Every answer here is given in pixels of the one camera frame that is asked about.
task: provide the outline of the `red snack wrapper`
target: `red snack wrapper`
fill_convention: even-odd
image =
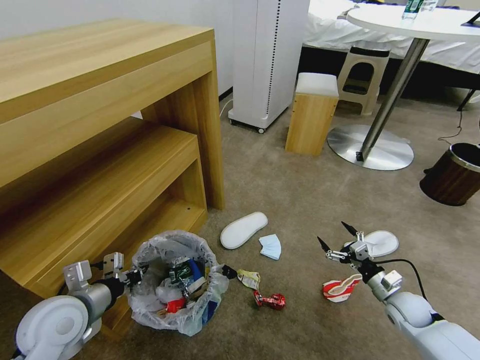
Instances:
[[[262,305],[267,305],[272,309],[282,310],[286,304],[285,296],[283,296],[281,293],[272,294],[270,297],[264,297],[258,290],[255,290],[253,292],[253,296],[255,297],[255,302],[259,307]]]
[[[167,313],[176,313],[178,310],[185,307],[186,300],[184,297],[179,298],[178,300],[170,301],[166,304]]]

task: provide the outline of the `white bedsheet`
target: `white bedsheet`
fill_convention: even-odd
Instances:
[[[303,43],[307,46],[348,51],[351,46],[390,50],[394,58],[405,57],[412,38],[358,27],[337,19],[343,11],[353,8],[349,0],[310,0],[308,22]],[[359,4],[362,7],[388,6]],[[422,61],[444,65],[470,73],[480,73],[480,43],[431,40]]]

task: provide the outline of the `wooden desk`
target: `wooden desk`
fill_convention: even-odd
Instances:
[[[207,203],[224,207],[212,29],[114,19],[14,38],[0,81],[0,187],[141,110],[198,135]]]
[[[0,268],[22,286],[53,296],[64,266],[114,251],[130,267],[152,235],[223,208],[212,29],[114,19],[14,38],[0,80]],[[104,324],[129,318],[123,297]]]

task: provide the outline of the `blue face mask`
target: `blue face mask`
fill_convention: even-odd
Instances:
[[[262,236],[258,239],[261,244],[260,254],[265,255],[273,260],[278,260],[280,254],[282,253],[282,245],[280,245],[280,240],[277,235],[272,234],[268,236]]]

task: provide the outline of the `beige stool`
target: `beige stool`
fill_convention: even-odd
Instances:
[[[371,115],[377,103],[380,82],[389,62],[390,52],[386,50],[368,50],[352,47],[338,75],[338,94],[340,100],[361,104],[361,114]],[[361,63],[370,64],[373,73],[370,80],[362,81],[349,78],[352,68]]]
[[[334,75],[300,73],[285,150],[320,155],[338,101],[337,78]]]

